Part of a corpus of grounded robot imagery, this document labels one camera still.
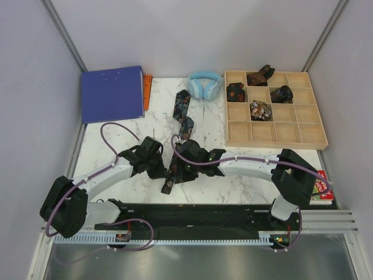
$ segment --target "cable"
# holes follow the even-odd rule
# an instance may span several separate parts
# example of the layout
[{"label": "cable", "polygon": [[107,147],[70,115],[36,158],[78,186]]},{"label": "cable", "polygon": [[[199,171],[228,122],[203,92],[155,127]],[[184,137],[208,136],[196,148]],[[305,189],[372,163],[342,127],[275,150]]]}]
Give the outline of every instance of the cable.
[{"label": "cable", "polygon": [[161,156],[163,155],[163,145],[161,144]]},{"label": "cable", "polygon": [[[185,157],[183,157],[182,155],[180,155],[180,153],[176,150],[174,139],[178,138],[178,137],[179,136],[177,134],[174,134],[171,137],[171,147],[174,150],[174,153],[180,159],[182,159],[183,161],[189,163],[190,165],[192,164],[192,165],[197,165],[197,166],[208,166],[208,165],[215,165],[216,163],[221,163],[221,162],[229,162],[231,160],[251,160],[253,162],[267,163],[267,161],[265,159],[258,159],[257,157],[256,158],[255,157],[252,158],[250,156],[228,157],[226,159],[213,160],[211,162],[192,162],[191,160],[188,160]],[[280,160],[268,160],[268,163],[273,163],[273,164],[276,164],[276,165],[286,165],[286,166],[290,166],[290,167],[293,167],[293,168],[297,168],[297,169],[305,171],[305,172],[307,172],[307,173],[315,176],[317,179],[320,179],[321,181],[323,181],[326,184],[326,190],[318,192],[318,193],[315,193],[315,194],[312,194],[311,196],[323,195],[323,194],[327,194],[328,192],[330,192],[331,186],[330,186],[329,182],[327,181],[327,179],[323,178],[320,174],[318,174],[316,172],[313,172],[310,169],[307,169],[307,168],[305,168],[303,166],[300,166],[300,165],[297,165],[297,164],[294,164],[294,163],[284,162],[284,161],[280,161]]]},{"label": "cable", "polygon": [[[105,136],[104,136],[104,132],[103,132],[104,127],[105,127],[106,125],[108,125],[108,124],[114,124],[114,125],[117,125],[117,126],[119,126],[119,127],[122,127],[122,128],[124,128],[125,130],[127,130],[129,133],[131,133],[131,134],[133,135],[133,137],[135,137],[138,141],[140,141],[140,139],[136,136],[136,134],[134,134],[130,129],[128,129],[128,128],[125,127],[124,125],[117,124],[117,123],[115,123],[115,122],[106,122],[106,123],[104,123],[104,124],[101,126],[101,128],[100,128],[100,134],[101,134],[101,137],[102,137],[104,143],[105,143],[105,144],[109,147],[109,149],[111,149],[112,152],[114,153],[114,155],[115,155],[114,164],[117,164],[117,162],[118,162],[118,160],[119,160],[118,153],[117,153],[117,151],[116,151],[116,150],[115,150],[115,149],[114,149],[114,148],[109,144],[109,142],[107,142],[107,140],[105,139]],[[96,176],[100,175],[101,173],[104,173],[105,171],[107,171],[107,170],[109,170],[109,169],[111,169],[111,168],[112,168],[112,165],[110,164],[109,166],[107,166],[107,167],[105,167],[105,168],[103,168],[103,169],[101,169],[101,170],[99,170],[99,171],[93,173],[91,176],[88,176],[88,180],[91,180],[92,178],[95,178]],[[84,183],[85,183],[84,180],[82,180],[82,181],[76,183],[76,184],[75,184],[75,185],[74,185],[70,190],[68,190],[68,191],[67,191],[67,192],[62,196],[62,198],[58,201],[58,203],[56,204],[55,208],[54,208],[53,211],[52,211],[52,214],[50,215],[50,217],[49,217],[49,219],[48,219],[48,221],[47,221],[47,225],[45,226],[45,235],[46,235],[47,237],[53,237],[53,236],[56,236],[56,235],[58,234],[58,232],[50,233],[50,231],[49,231],[49,229],[50,229],[50,227],[51,227],[51,224],[52,224],[52,221],[53,221],[53,219],[54,219],[54,216],[56,215],[56,213],[57,213],[59,207],[61,207],[62,203],[64,203],[64,200],[65,200],[66,198],[68,198],[74,190],[76,190],[78,187],[80,187],[80,186],[81,186],[82,184],[84,184]]]},{"label": "cable", "polygon": [[[122,220],[120,222],[115,222],[115,223],[103,223],[102,225],[116,226],[116,225],[120,225],[122,223],[130,223],[130,222],[141,222],[141,223],[145,223],[149,227],[150,232],[151,232],[152,235],[151,235],[149,241],[145,245],[143,245],[143,246],[141,246],[139,248],[122,248],[122,249],[121,248],[119,248],[119,249],[117,248],[116,251],[132,251],[132,252],[134,252],[134,251],[141,251],[141,250],[146,249],[152,243],[152,241],[154,240],[154,229],[153,229],[153,227],[151,226],[151,224],[148,221],[143,220],[143,219],[133,218],[133,219]],[[72,265],[72,264],[76,264],[79,261],[82,261],[85,258],[92,256],[93,254],[96,254],[96,253],[98,253],[100,251],[108,250],[108,249],[111,249],[111,248],[109,246],[107,246],[107,247],[102,247],[102,248],[95,249],[92,252],[89,252],[88,254],[84,255],[83,257],[78,258],[77,260],[71,261],[71,262],[60,261],[59,259],[57,259],[57,256],[56,256],[55,252],[53,253],[53,258],[56,261],[56,263],[58,263],[59,265],[63,265],[64,267],[66,267],[66,266],[69,266],[69,265]]]},{"label": "cable", "polygon": [[287,224],[287,234],[286,234],[286,236],[285,236],[285,238],[287,238],[289,235],[290,235],[290,233],[291,233],[291,227],[290,227],[290,225],[289,224]]}]

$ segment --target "blue binder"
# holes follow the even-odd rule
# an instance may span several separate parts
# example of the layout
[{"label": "blue binder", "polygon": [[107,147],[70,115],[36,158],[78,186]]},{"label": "blue binder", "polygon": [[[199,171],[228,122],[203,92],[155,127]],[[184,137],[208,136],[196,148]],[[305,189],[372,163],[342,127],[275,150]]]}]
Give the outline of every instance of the blue binder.
[{"label": "blue binder", "polygon": [[84,72],[81,94],[85,124],[144,116],[141,66]]}]

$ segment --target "wooden tray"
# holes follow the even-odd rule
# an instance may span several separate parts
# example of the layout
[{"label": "wooden tray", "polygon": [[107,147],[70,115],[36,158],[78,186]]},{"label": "wooden tray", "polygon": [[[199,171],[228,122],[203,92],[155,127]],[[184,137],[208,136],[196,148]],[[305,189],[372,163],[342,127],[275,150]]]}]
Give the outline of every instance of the wooden tray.
[{"label": "wooden tray", "polygon": [[[245,102],[227,102],[226,144],[233,147],[323,150],[328,146],[311,82],[306,72],[275,72],[268,86],[247,86],[247,74],[256,71],[225,71],[227,86],[243,83]],[[288,103],[271,103],[270,92],[287,85],[294,98]],[[253,100],[263,101],[272,110],[270,121],[252,121]]]}]

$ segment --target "white marble table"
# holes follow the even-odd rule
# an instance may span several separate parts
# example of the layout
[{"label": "white marble table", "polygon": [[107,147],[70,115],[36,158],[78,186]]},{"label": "white marble table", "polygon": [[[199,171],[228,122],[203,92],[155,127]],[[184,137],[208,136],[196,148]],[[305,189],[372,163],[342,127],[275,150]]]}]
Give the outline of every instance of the white marble table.
[{"label": "white marble table", "polygon": [[[137,134],[140,140],[146,136],[156,138],[164,145],[163,160],[168,168],[172,149],[170,139],[177,134],[180,124],[173,119],[176,93],[186,89],[185,78],[153,79],[149,110],[144,118],[118,121]],[[188,115],[194,120],[192,139],[208,151],[224,148],[233,152],[248,152],[253,155],[280,153],[280,149],[229,148],[224,140],[224,94],[223,90],[214,101],[192,99]],[[113,159],[112,152],[100,136],[102,123],[89,124],[83,140],[75,176],[83,175]],[[106,126],[104,134],[117,151],[137,145],[137,140],[126,130],[116,125]],[[316,169],[321,169],[315,150],[295,150]],[[95,200],[119,199],[135,203],[177,204],[265,204],[278,196],[274,184],[258,178],[243,176],[213,177],[200,175],[195,181],[174,185],[170,195],[162,194],[164,179],[150,180],[146,173],[117,183],[102,192]]]}]

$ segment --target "gray wall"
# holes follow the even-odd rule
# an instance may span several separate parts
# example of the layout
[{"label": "gray wall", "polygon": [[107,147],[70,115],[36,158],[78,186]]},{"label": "gray wall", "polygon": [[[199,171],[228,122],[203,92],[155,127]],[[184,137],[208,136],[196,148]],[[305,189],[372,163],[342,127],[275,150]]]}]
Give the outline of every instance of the gray wall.
[{"label": "gray wall", "polygon": [[373,260],[373,2],[350,1],[311,67],[335,192]]},{"label": "gray wall", "polygon": [[0,278],[25,279],[79,125],[79,70],[39,0],[0,4]]},{"label": "gray wall", "polygon": [[88,70],[300,71],[338,0],[51,0]]}]

